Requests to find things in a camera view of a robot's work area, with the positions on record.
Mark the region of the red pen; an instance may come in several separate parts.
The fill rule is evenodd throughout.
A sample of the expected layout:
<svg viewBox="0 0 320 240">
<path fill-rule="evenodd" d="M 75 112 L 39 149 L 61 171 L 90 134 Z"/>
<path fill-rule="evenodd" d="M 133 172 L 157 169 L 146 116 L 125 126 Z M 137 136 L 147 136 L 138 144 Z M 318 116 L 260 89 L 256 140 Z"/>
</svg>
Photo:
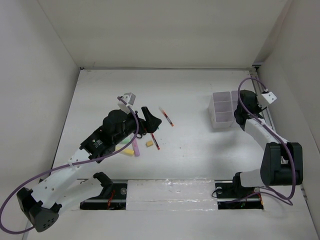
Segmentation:
<svg viewBox="0 0 320 240">
<path fill-rule="evenodd" d="M 164 115 L 164 117 L 166 118 L 166 120 L 169 122 L 169 124 L 174 127 L 173 122 L 171 121 L 171 119 L 169 118 L 169 116 L 167 115 L 167 113 L 161 108 L 159 107 L 159 110 L 161 111 L 161 113 Z"/>
<path fill-rule="evenodd" d="M 156 140 L 156 138 L 155 138 L 153 133 L 151 133 L 151 137 L 152 137 L 152 140 L 153 140 L 157 150 L 160 150 L 160 146 L 159 146 L 159 144 L 158 144 L 158 142 L 157 142 L 157 140 Z"/>
</svg>

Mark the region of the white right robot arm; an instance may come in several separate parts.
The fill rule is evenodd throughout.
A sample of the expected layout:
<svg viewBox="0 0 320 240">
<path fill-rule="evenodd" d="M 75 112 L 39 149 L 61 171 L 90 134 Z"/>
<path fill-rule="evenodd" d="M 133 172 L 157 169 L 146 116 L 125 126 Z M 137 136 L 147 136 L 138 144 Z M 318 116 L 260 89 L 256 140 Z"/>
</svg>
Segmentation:
<svg viewBox="0 0 320 240">
<path fill-rule="evenodd" d="M 270 91 L 257 95 L 250 90 L 238 91 L 234 111 L 236 123 L 263 149 L 259 169 L 237 172 L 231 191 L 243 197 L 256 187 L 291 186 L 294 190 L 303 182 L 303 148 L 297 142 L 289 142 L 279 136 L 261 116 L 265 107 L 276 100 Z"/>
</svg>

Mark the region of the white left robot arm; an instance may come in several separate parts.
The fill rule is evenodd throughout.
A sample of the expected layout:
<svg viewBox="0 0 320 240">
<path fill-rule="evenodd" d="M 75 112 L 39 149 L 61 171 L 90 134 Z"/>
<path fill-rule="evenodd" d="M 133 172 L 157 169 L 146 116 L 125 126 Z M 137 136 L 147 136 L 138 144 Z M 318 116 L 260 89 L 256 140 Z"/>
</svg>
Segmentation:
<svg viewBox="0 0 320 240">
<path fill-rule="evenodd" d="M 131 134 L 153 134 L 162 123 L 146 106 L 141 108 L 144 118 L 129 110 L 112 110 L 68 160 L 66 168 L 58 170 L 35 187 L 21 188 L 16 196 L 22 212 L 39 233 L 49 229 L 59 216 L 73 205 L 87 199 L 108 198 L 113 181 L 103 172 L 94 173 L 88 180 L 73 186 L 80 176 L 98 168 L 101 157 L 112 154 L 122 140 Z"/>
</svg>

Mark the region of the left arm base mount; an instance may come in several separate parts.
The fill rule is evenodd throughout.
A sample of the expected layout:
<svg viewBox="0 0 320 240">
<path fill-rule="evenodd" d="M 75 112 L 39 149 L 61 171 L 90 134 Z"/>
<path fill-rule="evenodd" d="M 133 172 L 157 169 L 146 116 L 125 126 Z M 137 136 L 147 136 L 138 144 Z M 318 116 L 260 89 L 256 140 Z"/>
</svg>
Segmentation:
<svg viewBox="0 0 320 240">
<path fill-rule="evenodd" d="M 100 182 L 102 191 L 99 195 L 82 201 L 81 210 L 126 210 L 128 182 L 111 180 L 105 173 L 97 172 L 93 175 Z"/>
</svg>

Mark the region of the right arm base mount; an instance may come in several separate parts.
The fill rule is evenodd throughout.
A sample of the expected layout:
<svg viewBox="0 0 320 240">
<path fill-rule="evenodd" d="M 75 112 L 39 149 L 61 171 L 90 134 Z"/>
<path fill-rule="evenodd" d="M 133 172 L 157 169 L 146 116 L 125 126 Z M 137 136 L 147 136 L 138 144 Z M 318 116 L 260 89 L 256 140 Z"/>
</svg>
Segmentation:
<svg viewBox="0 0 320 240">
<path fill-rule="evenodd" d="M 241 185 L 240 174 L 236 173 L 232 180 L 215 180 L 215 189 L 211 194 L 217 199 L 219 210 L 263 210 L 261 195 L 254 187 Z"/>
</svg>

